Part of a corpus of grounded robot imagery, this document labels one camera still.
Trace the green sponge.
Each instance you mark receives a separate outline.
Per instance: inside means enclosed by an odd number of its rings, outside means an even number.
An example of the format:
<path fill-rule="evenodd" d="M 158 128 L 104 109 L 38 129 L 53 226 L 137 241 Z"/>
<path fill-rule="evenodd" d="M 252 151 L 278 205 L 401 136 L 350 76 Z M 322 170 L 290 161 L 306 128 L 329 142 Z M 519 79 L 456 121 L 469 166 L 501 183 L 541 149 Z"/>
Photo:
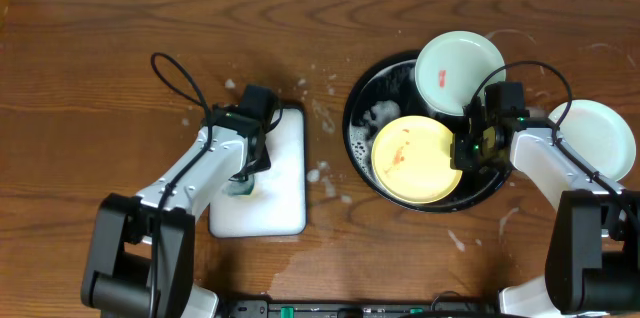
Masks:
<path fill-rule="evenodd" d="M 249 196 L 254 190 L 255 179 L 249 176 L 244 181 L 229 181 L 223 187 L 222 192 L 227 196 Z"/>

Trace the yellow plate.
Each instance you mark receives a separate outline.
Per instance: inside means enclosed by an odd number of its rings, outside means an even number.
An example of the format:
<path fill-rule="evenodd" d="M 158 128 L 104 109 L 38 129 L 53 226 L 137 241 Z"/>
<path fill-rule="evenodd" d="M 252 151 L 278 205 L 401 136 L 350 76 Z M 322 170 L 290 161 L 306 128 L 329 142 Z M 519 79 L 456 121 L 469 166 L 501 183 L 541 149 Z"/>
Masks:
<path fill-rule="evenodd" d="M 377 134 L 371 164 L 379 183 L 409 204 L 428 204 L 452 193 L 462 178 L 450 165 L 453 133 L 425 116 L 404 116 Z"/>

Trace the mint plate small red stain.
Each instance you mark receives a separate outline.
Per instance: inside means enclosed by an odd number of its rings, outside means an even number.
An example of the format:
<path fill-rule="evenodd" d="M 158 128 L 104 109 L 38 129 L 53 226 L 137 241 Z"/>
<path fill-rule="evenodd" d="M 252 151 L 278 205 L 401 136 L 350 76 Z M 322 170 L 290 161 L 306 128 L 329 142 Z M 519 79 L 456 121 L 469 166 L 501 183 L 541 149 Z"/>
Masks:
<path fill-rule="evenodd" d="M 504 65 L 500 51 L 484 36 L 452 31 L 432 39 L 421 50 L 414 81 L 431 112 L 462 116 L 483 80 Z"/>

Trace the mint plate long red stain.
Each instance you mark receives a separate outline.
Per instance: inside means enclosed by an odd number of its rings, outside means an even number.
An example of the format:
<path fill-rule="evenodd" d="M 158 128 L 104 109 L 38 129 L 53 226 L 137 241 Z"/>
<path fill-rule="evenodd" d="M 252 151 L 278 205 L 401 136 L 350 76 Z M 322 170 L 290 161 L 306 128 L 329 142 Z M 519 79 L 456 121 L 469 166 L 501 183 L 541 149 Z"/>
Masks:
<path fill-rule="evenodd" d="M 622 180 L 634 165 L 636 142 L 631 128 L 602 103 L 574 100 L 560 132 L 581 157 L 612 180 Z"/>

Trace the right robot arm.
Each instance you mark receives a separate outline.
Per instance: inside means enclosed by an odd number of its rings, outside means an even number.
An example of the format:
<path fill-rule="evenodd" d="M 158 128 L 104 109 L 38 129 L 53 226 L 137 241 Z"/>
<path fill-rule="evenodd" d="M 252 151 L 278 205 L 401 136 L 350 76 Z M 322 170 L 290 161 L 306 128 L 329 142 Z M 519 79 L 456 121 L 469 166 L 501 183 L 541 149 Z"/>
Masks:
<path fill-rule="evenodd" d="M 639 310 L 639 194 L 595 170 L 559 125 L 533 118 L 521 103 L 474 98 L 469 130 L 451 145 L 463 171 L 506 167 L 523 173 L 556 211 L 544 273 L 503 289 L 500 313 L 593 317 Z"/>

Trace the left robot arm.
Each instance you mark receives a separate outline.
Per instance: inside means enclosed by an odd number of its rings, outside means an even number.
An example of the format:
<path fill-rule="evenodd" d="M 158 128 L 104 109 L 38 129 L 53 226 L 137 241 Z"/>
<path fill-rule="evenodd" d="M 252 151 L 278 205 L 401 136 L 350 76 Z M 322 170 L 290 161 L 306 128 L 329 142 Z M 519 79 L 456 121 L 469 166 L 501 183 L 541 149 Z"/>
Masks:
<path fill-rule="evenodd" d="M 274 112 L 218 108 L 184 155 L 133 197 L 108 195 L 97 211 L 82 303 L 118 317 L 180 317 L 213 310 L 192 286 L 195 226 L 213 195 L 248 174 L 265 150 Z"/>

